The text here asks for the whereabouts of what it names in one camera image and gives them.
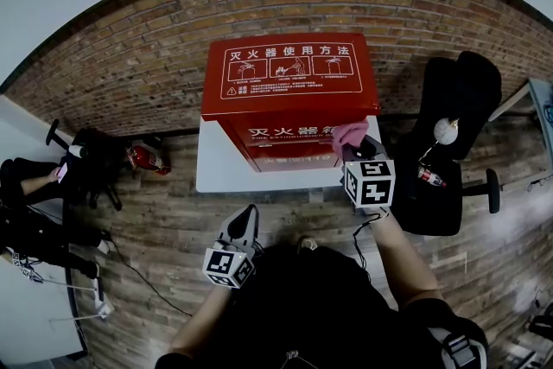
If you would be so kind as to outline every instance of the person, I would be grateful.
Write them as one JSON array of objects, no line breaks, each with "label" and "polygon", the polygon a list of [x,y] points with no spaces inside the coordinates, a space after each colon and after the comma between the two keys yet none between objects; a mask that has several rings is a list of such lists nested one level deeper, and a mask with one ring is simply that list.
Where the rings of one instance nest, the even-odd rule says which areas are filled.
[{"label": "person", "polygon": [[17,158],[0,168],[0,253],[8,262],[13,252],[49,264],[79,270],[89,278],[99,277],[99,266],[68,250],[68,244],[110,250],[108,232],[99,229],[59,225],[29,205],[63,195],[58,183],[60,168],[55,163]]},{"label": "person", "polygon": [[268,248],[241,289],[213,287],[156,369],[485,367],[483,331],[443,300],[394,217],[371,228],[398,311],[354,259],[303,239]]}]

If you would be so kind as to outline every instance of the white table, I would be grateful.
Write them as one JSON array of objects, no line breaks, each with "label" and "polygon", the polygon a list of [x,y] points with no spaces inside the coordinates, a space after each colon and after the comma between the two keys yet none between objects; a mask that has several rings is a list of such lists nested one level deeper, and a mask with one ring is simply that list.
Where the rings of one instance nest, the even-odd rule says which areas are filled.
[{"label": "white table", "polygon": [[[380,140],[378,121],[367,117],[367,134]],[[196,189],[200,193],[277,191],[340,186],[341,167],[255,172],[217,122],[200,122]]]}]

